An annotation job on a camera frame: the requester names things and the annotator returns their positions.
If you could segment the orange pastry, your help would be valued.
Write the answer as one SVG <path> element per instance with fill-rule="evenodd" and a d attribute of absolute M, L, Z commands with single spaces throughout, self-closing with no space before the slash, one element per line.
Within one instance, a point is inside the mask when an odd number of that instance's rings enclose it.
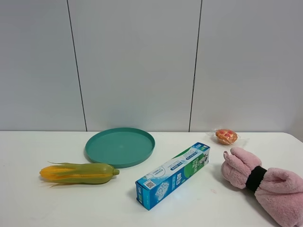
<path fill-rule="evenodd" d="M 212 131 L 206 132 L 206 135 L 209 136 L 214 142 L 224 146 L 242 146 L 249 141 L 249 138 L 242 137 L 230 129 L 213 129 Z"/>

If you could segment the teal round plastic plate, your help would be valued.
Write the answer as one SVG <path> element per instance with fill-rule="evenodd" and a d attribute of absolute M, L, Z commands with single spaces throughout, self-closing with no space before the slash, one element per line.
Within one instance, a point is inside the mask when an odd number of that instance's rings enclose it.
<path fill-rule="evenodd" d="M 143 130 L 114 128 L 92 136 L 85 145 L 85 154 L 93 163 L 106 163 L 119 169 L 144 162 L 154 147 L 154 137 Z"/>

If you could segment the blue green toothpaste box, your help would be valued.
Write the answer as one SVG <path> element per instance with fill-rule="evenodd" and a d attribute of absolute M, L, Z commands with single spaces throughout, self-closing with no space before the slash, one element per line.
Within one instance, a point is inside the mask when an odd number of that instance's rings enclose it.
<path fill-rule="evenodd" d="M 136 199 L 152 209 L 209 162 L 210 147 L 197 142 L 135 182 Z"/>

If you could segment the toy corn cob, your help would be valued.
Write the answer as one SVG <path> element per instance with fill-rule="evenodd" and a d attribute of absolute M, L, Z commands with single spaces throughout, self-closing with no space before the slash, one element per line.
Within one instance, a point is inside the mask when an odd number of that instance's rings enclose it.
<path fill-rule="evenodd" d="M 105 163 L 73 164 L 53 163 L 40 170 L 40 177 L 49 183 L 69 184 L 104 184 L 109 182 L 120 171 Z"/>

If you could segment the black elastic band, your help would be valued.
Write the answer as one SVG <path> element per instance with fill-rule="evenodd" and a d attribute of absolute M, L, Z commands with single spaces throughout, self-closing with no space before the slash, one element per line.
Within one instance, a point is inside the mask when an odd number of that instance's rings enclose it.
<path fill-rule="evenodd" d="M 246 188 L 252 192 L 255 192 L 261 184 L 266 172 L 267 170 L 261 166 L 255 167 L 247 178 L 245 183 Z"/>

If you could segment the pink fluffy towel roll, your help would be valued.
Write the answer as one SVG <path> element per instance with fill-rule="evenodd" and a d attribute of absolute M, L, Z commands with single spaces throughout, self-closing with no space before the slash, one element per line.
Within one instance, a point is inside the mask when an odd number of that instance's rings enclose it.
<path fill-rule="evenodd" d="M 251 171 L 262 167 L 261 160 L 242 149 L 232 148 L 223 153 L 221 173 L 225 180 L 239 189 L 247 189 Z M 292 171 L 269 168 L 258 189 L 253 192 L 262 208 L 282 227 L 303 225 L 303 180 Z"/>

